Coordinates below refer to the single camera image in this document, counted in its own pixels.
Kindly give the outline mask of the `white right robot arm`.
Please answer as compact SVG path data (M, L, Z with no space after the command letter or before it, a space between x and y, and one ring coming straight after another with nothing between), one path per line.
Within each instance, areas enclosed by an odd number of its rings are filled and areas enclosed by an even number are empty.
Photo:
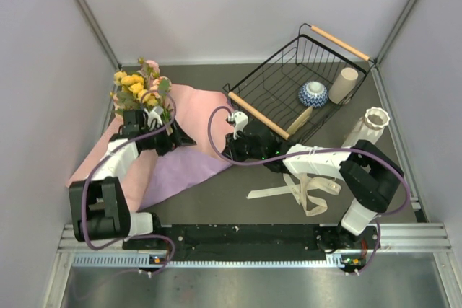
M277 136L258 121L230 120L233 132L225 137L222 154L234 164L261 164L275 173L314 175L342 180L353 195L336 230L338 241L353 247L366 226L387 212L399 185L401 168L368 140L341 148L304 146Z

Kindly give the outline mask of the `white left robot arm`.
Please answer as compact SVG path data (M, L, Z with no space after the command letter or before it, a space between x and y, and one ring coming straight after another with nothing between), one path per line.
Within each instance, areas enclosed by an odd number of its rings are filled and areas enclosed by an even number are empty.
M147 247L159 246L164 237L155 217L130 212L123 194L122 179L144 151L164 155L196 142L176 120L164 120L155 111L128 110L123 123L108 143L107 151L89 175L74 181L69 201L77 241L139 237Z

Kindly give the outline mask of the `yellow pink flower bunch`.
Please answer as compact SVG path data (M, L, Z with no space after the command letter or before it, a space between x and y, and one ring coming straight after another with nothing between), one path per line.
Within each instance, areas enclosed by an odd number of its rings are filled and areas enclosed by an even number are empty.
M172 82L161 75L160 67L153 60L140 58L140 67L134 72L119 70L113 75L116 91L110 93L113 115L122 120L123 111L163 109L164 124L172 119L173 102L170 100Z

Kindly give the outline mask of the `cream ribbon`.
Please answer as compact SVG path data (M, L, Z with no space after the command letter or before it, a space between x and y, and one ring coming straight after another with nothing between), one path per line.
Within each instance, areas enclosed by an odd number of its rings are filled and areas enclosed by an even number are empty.
M335 179L327 179L321 176L310 177L306 174L296 174L295 178L298 179L298 183L292 179L290 174L283 174L285 186L252 190L246 198L250 200L291 194L297 204L302 207L305 215L313 217L324 214L328 210L328 204L325 199L311 195L310 191L321 190L334 196L338 196L341 192L341 186Z

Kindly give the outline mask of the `purple pink wrapping paper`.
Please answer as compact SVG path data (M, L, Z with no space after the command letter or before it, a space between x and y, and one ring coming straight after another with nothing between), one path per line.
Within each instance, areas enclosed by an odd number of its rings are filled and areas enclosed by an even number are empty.
M207 135L212 111L228 105L225 94L174 84L171 96L177 107L175 119L196 144L161 157L154 150L140 154L121 181L132 212L160 203L230 166L214 152Z

